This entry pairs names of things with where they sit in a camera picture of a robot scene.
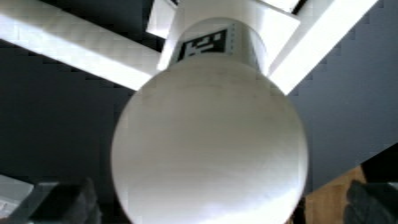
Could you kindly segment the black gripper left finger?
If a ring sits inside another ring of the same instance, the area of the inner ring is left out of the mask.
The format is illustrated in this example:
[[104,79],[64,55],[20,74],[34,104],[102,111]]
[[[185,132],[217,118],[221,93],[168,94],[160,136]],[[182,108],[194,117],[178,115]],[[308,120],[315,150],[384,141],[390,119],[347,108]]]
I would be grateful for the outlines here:
[[41,182],[0,224],[102,224],[93,180]]

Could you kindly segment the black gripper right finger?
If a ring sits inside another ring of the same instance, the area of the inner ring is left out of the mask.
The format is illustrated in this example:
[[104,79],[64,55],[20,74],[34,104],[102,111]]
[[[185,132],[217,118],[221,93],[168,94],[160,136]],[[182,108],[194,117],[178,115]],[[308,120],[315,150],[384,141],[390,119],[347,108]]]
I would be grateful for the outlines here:
[[347,191],[343,224],[398,224],[398,189],[354,181]]

